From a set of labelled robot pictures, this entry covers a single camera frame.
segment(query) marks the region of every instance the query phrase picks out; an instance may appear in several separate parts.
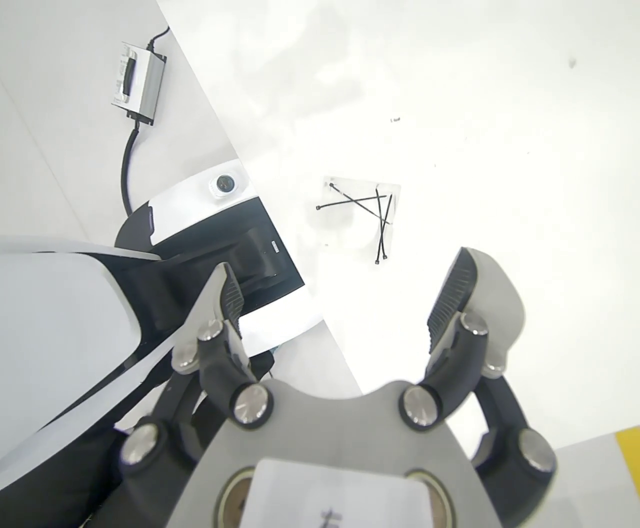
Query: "metal bolt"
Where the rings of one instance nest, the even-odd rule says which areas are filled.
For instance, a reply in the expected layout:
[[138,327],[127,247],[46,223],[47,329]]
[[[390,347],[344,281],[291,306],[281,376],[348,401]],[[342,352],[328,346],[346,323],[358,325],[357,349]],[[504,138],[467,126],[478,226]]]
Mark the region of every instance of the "metal bolt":
[[156,446],[158,428],[155,424],[144,424],[138,427],[125,440],[120,459],[128,466],[137,464]]
[[255,383],[238,395],[234,405],[234,416],[241,424],[253,424],[262,418],[268,405],[269,392],[259,383]]
[[482,375],[490,380],[500,378],[507,369],[506,358],[504,355],[504,353],[495,349],[487,349],[486,356],[484,357]]
[[214,337],[217,337],[225,327],[222,321],[217,319],[211,319],[208,323],[203,324],[198,331],[198,339],[201,341],[210,341]]
[[462,313],[460,323],[465,330],[468,330],[473,335],[487,335],[489,333],[486,321],[473,312]]
[[556,468],[556,454],[544,437],[533,429],[523,429],[518,436],[518,447],[532,468],[551,473]]
[[409,419],[419,427],[428,427],[438,419],[438,406],[433,396],[418,385],[405,390],[403,407]]
[[198,369],[198,342],[194,339],[173,347],[171,366],[180,374],[191,374]]

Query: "gray metal plate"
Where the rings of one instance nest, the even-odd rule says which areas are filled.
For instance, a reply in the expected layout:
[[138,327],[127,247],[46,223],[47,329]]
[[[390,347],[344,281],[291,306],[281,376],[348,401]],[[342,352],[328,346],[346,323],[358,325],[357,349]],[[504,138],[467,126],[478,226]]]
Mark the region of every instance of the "gray metal plate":
[[316,398],[278,380],[264,384],[275,402],[271,418],[254,431],[225,423],[193,472],[168,528],[211,528],[225,483],[264,457],[392,475],[423,469],[449,494],[455,526],[501,526],[446,424],[419,433],[400,418],[398,400],[409,383],[394,381],[348,400]]

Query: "white tabletop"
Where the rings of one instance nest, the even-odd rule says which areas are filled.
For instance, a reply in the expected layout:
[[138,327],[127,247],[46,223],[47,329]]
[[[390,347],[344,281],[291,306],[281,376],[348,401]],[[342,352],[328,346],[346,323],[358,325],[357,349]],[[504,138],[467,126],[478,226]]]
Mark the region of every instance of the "white tabletop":
[[[640,423],[640,4],[158,3],[364,392],[421,379],[471,246],[523,299],[532,426],[559,447]],[[326,176],[401,186],[379,266],[321,247]]]

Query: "black power cable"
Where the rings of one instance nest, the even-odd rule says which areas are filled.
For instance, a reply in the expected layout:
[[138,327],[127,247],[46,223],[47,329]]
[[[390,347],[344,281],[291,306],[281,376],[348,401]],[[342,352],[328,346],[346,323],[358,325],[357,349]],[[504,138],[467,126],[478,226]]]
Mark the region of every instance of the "black power cable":
[[156,43],[156,39],[160,38],[161,36],[165,36],[167,33],[169,33],[170,29],[171,28],[169,26],[167,26],[166,29],[162,33],[158,33],[154,38],[152,38],[149,41],[149,44],[147,44],[147,50],[150,51],[151,53],[153,53],[154,44]]
[[129,135],[127,146],[124,148],[124,155],[122,156],[122,169],[120,169],[120,193],[122,194],[122,203],[124,204],[124,210],[127,216],[131,216],[133,210],[131,209],[131,200],[129,199],[129,162],[131,161],[131,150],[133,149],[133,143],[138,137],[140,132],[140,121],[136,119],[136,126]]
[[[156,40],[161,36],[169,33],[169,28],[167,28],[162,32],[156,35],[149,41],[147,44],[147,51],[151,53],[155,53],[154,45]],[[124,204],[124,210],[127,213],[127,216],[131,216],[133,213],[133,209],[131,208],[131,200],[129,199],[129,163],[131,162],[131,151],[133,150],[133,144],[140,133],[140,120],[136,118],[136,125],[134,129],[131,131],[129,135],[129,139],[127,140],[127,145],[124,148],[124,154],[122,156],[122,167],[120,168],[120,194],[122,195],[122,203]]]

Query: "black rubber grip pad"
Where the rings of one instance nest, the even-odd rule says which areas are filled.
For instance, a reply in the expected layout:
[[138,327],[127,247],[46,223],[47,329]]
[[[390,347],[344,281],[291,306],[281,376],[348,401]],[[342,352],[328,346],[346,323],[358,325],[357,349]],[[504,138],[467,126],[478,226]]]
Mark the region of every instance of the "black rubber grip pad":
[[227,272],[227,280],[220,294],[220,307],[222,308],[224,318],[231,322],[237,334],[241,336],[238,319],[240,319],[240,314],[244,307],[244,297],[240,291],[240,285],[238,284],[234,270],[231,269],[228,262],[224,262],[224,266]]
[[476,287],[476,281],[476,263],[466,248],[460,248],[427,320],[431,336],[429,353],[433,352],[438,341],[442,338],[454,314],[465,308]]

